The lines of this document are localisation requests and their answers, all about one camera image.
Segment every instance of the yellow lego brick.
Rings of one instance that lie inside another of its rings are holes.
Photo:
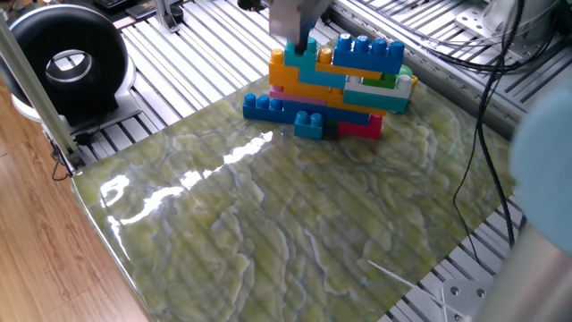
[[[331,89],[330,95],[326,99],[326,105],[329,107],[335,107],[347,111],[354,111],[366,114],[373,114],[373,115],[381,115],[386,116],[387,111],[379,109],[379,108],[372,108],[372,107],[365,107],[365,106],[357,106],[352,104],[343,103],[343,89]]]
[[[409,97],[411,97],[411,95],[413,95],[413,92],[415,91],[416,85],[417,85],[417,76],[413,75],[413,77],[411,77],[411,94],[409,94]]]
[[[268,63],[268,82],[270,85],[284,86],[292,80],[298,80],[299,69],[284,65],[284,51],[275,49],[270,56]]]
[[[326,100],[330,95],[330,88],[325,86],[301,83],[298,80],[287,80],[283,85],[284,93],[302,97],[311,97]]]
[[[372,80],[380,80],[382,78],[382,74],[380,72],[372,72],[356,68],[332,65],[332,58],[333,58],[333,52],[331,48],[329,47],[320,48],[320,53],[318,54],[318,61],[315,63],[315,69],[319,72],[331,72],[342,75],[365,77]]]

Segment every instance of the glossy mat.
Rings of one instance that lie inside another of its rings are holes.
[[[160,321],[376,321],[465,237],[451,203],[475,121],[418,84],[381,140],[247,121],[267,78],[74,176],[96,229]],[[486,131],[507,192],[508,142]],[[460,208],[498,206],[479,151]]]

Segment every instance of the lego tower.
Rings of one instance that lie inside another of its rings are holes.
[[[387,111],[405,112],[415,88],[404,50],[400,41],[341,34],[333,51],[310,38],[298,56],[288,42],[271,54],[270,97],[247,94],[243,116],[294,124],[294,135],[315,140],[324,131],[379,139]]]

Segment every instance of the metal pole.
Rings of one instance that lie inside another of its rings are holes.
[[[52,101],[47,96],[46,91],[40,84],[38,77],[29,65],[26,56],[4,19],[0,19],[0,55],[2,55],[6,65],[20,84],[32,106],[38,111],[39,116],[42,118],[55,143],[60,147],[63,155],[68,158],[68,161],[74,167],[82,164],[83,161],[81,160],[78,147],[63,125]]]
[[[528,225],[475,322],[572,321],[572,257]]]

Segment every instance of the wooden floor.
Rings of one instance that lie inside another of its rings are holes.
[[[145,321],[50,153],[0,80],[0,322]]]

